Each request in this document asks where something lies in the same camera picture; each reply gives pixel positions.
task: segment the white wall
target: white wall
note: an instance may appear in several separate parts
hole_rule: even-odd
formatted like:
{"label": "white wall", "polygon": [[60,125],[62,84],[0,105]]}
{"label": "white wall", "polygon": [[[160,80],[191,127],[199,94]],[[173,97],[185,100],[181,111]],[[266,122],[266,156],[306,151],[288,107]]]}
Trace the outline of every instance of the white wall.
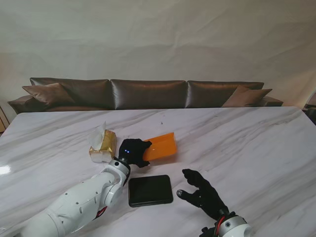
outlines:
{"label": "white wall", "polygon": [[315,0],[0,0],[0,105],[30,77],[262,81],[316,87]]}

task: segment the orange dustpan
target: orange dustpan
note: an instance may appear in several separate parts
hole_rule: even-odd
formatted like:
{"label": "orange dustpan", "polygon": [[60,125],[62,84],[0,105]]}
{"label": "orange dustpan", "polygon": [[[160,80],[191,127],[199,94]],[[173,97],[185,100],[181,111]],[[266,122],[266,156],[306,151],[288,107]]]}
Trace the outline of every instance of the orange dustpan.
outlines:
{"label": "orange dustpan", "polygon": [[177,153],[177,144],[173,132],[145,140],[145,142],[147,141],[151,141],[152,145],[144,153],[143,160],[145,161],[159,159]]}

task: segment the black tablet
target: black tablet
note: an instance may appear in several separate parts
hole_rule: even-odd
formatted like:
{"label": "black tablet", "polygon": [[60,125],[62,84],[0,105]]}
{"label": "black tablet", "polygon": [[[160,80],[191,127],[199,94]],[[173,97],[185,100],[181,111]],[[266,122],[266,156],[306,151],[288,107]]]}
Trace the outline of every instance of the black tablet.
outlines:
{"label": "black tablet", "polygon": [[133,178],[128,182],[128,203],[131,207],[173,202],[168,175]]}

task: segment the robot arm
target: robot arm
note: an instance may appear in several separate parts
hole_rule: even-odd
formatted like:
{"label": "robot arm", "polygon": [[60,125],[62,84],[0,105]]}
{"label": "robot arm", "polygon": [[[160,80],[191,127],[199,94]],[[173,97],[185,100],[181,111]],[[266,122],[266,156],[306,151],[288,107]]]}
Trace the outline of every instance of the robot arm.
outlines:
{"label": "robot arm", "polygon": [[64,237],[101,216],[115,204],[130,174],[130,164],[143,167],[145,150],[151,142],[125,139],[119,156],[91,179],[65,191],[48,208],[37,214],[17,235],[20,237]]}
{"label": "robot arm", "polygon": [[217,220],[215,227],[203,228],[200,237],[251,237],[252,228],[240,216],[230,213],[217,191],[194,170],[182,170],[190,185],[198,188],[193,194],[178,190],[177,196],[192,205],[201,208],[212,219]]}

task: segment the white marble surface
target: white marble surface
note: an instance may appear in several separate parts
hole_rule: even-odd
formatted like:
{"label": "white marble surface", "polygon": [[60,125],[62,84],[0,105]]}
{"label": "white marble surface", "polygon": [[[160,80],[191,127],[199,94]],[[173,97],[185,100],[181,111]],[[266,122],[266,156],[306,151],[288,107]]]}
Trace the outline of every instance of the white marble surface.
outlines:
{"label": "white marble surface", "polygon": [[167,174],[174,202],[131,208],[127,186],[116,206],[76,237],[198,237],[213,221],[180,200],[193,191],[181,170],[199,170],[258,237],[316,235],[316,126],[295,107],[20,114],[0,138],[0,234],[32,217],[103,165],[88,155],[88,133],[107,121],[118,137],[175,132],[178,154],[131,177]]}

